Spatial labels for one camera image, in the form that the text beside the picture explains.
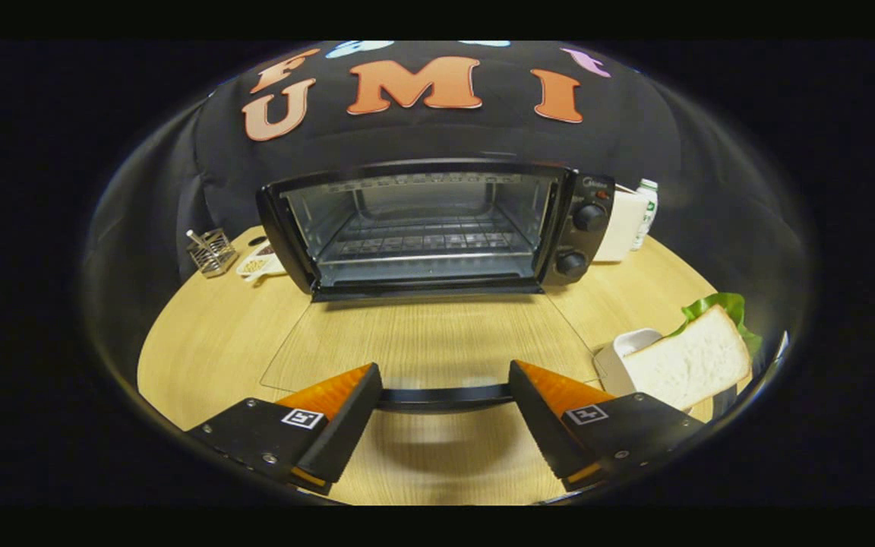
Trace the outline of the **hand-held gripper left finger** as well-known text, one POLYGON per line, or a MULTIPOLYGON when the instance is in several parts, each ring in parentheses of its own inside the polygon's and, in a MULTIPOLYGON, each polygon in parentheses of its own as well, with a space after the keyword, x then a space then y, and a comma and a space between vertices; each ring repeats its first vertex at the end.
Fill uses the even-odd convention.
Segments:
POLYGON ((281 400, 247 398, 188 436, 281 485, 329 494, 340 481, 382 394, 375 363, 281 400))

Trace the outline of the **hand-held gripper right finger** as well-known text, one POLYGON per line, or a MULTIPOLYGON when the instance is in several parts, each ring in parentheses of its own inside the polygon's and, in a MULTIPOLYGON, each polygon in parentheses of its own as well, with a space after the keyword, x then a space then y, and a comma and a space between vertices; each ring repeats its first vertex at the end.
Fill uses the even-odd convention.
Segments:
POLYGON ((614 396, 520 360, 508 387, 550 470, 570 494, 619 487, 665 463, 704 423, 650 394, 614 396))

